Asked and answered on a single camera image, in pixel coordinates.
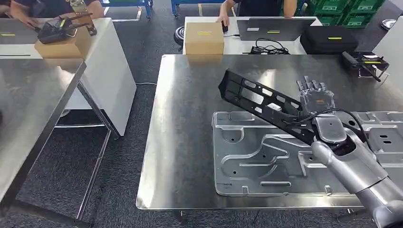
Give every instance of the black metal bracket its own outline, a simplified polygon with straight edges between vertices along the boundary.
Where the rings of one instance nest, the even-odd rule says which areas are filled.
[[[255,116],[271,123],[279,129],[311,145],[315,133],[311,122],[293,124],[302,112],[301,103],[258,82],[251,82],[227,69],[218,86],[221,98]],[[260,97],[261,102],[253,101],[247,94]]]

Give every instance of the stamped metal part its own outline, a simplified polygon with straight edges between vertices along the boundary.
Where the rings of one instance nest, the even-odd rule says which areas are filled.
[[[403,113],[354,113],[377,159],[403,188]],[[344,113],[344,122],[358,128]],[[212,119],[216,191],[225,196],[340,196],[343,185],[310,146],[248,112],[216,112]]]

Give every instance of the person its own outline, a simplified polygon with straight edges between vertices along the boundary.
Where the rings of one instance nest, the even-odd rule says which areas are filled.
[[[277,17],[280,15],[282,0],[225,0],[220,7],[217,22],[230,24],[228,11],[236,4],[239,7],[239,17]],[[284,17],[291,18],[297,9],[297,0],[284,0]]]
[[[88,12],[92,13],[92,19],[104,16],[99,0],[84,0],[84,2]],[[10,8],[13,18],[19,19],[32,29],[38,26],[36,18],[70,17],[72,13],[69,0],[13,0]]]
[[[0,0],[0,18],[7,18],[10,9],[10,0]]]

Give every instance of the black equipment bag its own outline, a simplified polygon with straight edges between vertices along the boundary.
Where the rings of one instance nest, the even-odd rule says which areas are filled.
[[[310,26],[302,33],[300,42],[309,55],[341,54],[358,46],[356,38],[342,26]]]

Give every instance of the white desk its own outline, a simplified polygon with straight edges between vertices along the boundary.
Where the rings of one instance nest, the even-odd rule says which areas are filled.
[[[379,57],[384,57],[385,61],[390,64],[387,73],[390,74],[388,80],[393,81],[403,95],[403,16],[399,17],[393,27],[382,38],[381,42],[374,48],[373,52]]]
[[[98,34],[91,37],[91,48],[85,59],[87,68],[81,80],[118,133],[124,135],[136,84],[112,19],[95,19],[94,24]],[[26,44],[0,44],[0,58],[42,58],[34,48],[35,42],[36,39]],[[91,107],[76,89],[66,109],[91,109]]]
[[[185,30],[187,22],[215,22],[218,17],[186,17],[185,18]],[[230,25],[228,26],[228,32],[225,33],[225,36],[239,34],[237,20],[248,20],[250,17],[230,17]],[[312,26],[322,26],[322,23],[317,19],[317,17],[304,17],[304,18],[312,18],[316,19]],[[301,54],[305,55],[306,52],[299,42],[299,38],[295,41],[281,41],[281,44],[287,48],[290,54]],[[242,54],[243,52],[250,52],[252,46],[255,45],[254,41],[242,41],[240,37],[224,37],[224,54]],[[273,44],[273,42],[269,41],[259,41],[259,45],[267,46],[274,45],[275,47],[280,46],[278,44]],[[186,54],[185,47],[183,47],[183,54]]]

